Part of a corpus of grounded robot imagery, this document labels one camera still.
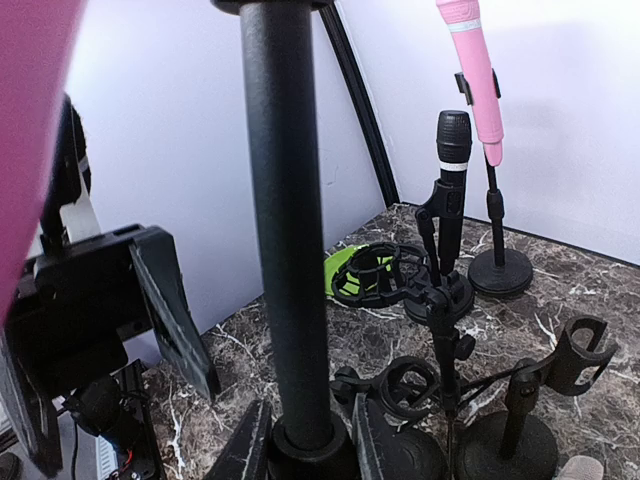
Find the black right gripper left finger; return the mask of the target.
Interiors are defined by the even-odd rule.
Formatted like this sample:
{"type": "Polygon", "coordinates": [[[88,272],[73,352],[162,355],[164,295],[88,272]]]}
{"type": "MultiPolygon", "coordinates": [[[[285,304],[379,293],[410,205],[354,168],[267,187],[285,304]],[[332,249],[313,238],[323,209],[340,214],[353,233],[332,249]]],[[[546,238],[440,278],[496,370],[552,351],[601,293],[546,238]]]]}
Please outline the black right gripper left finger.
{"type": "Polygon", "coordinates": [[[254,400],[204,480],[265,480],[272,431],[272,406],[254,400]]]}

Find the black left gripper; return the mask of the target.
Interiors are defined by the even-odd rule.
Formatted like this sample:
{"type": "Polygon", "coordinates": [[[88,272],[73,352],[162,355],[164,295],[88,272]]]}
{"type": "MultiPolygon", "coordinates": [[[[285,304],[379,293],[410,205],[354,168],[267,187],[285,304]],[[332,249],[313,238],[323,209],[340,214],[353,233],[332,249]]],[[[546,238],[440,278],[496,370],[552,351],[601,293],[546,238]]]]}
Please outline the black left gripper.
{"type": "Polygon", "coordinates": [[[63,468],[54,399],[124,367],[125,341],[151,327],[163,359],[214,400],[220,381],[167,231],[134,224],[26,262],[1,329],[1,404],[46,477],[63,468]]]}

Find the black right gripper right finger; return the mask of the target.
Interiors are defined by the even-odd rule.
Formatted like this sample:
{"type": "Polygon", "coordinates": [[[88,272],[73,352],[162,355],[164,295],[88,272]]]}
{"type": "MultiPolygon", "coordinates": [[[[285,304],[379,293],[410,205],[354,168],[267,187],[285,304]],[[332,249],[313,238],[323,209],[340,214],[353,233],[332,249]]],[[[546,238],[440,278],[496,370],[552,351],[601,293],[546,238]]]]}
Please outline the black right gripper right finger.
{"type": "Polygon", "coordinates": [[[364,393],[356,395],[351,425],[362,479],[415,478],[410,460],[381,410],[364,393]]]}

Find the black clip mic stand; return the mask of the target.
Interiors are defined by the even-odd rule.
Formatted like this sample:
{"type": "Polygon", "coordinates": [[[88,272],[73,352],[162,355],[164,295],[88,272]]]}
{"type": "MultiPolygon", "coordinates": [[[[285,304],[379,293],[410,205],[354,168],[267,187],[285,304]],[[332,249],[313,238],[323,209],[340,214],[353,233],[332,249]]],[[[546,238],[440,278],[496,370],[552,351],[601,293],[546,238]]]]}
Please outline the black clip mic stand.
{"type": "Polygon", "coordinates": [[[318,1],[221,1],[241,23],[264,299],[282,413],[266,479],[356,479],[356,449],[332,410],[312,13],[318,1]]]}

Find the round-base stand of tall beige mic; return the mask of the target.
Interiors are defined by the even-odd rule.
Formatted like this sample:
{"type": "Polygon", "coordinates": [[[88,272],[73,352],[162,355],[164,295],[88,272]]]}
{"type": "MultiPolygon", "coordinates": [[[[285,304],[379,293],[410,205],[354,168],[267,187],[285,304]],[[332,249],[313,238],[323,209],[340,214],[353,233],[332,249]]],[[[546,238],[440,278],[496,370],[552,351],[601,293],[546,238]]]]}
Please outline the round-base stand of tall beige mic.
{"type": "Polygon", "coordinates": [[[433,435],[416,428],[439,392],[439,379],[426,361],[414,356],[393,360],[378,375],[364,379],[351,367],[339,369],[330,382],[331,392],[351,418],[358,393],[364,393],[381,410],[384,419],[414,469],[414,479],[444,479],[445,454],[433,435]]]}

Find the black tripod mic stand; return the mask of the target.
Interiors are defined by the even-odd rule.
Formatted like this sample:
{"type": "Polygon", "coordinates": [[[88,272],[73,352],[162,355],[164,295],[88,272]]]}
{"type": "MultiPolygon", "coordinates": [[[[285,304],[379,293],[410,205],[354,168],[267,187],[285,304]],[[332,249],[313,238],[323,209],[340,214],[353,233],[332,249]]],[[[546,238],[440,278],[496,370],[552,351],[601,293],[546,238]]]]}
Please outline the black tripod mic stand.
{"type": "Polygon", "coordinates": [[[454,422],[459,412],[514,368],[468,382],[456,369],[473,353],[476,340],[457,329],[474,305],[474,290],[457,271],[442,275],[434,249],[379,242],[349,247],[324,263],[325,288],[339,303],[381,309],[403,304],[414,323],[431,333],[435,364],[401,356],[376,376],[364,379],[342,367],[330,383],[345,415],[357,397],[374,402],[382,413],[401,421],[393,437],[416,472],[432,479],[454,476],[454,422]]]}

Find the tall beige microphone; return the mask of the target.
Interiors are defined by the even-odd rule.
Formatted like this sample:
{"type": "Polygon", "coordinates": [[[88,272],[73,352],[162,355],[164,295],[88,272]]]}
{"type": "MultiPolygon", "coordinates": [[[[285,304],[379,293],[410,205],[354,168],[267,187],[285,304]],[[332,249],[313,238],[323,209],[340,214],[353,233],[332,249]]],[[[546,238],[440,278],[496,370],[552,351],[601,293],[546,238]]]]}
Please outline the tall beige microphone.
{"type": "Polygon", "coordinates": [[[602,480],[603,478],[603,464],[585,455],[571,457],[555,477],[556,480],[602,480]]]}

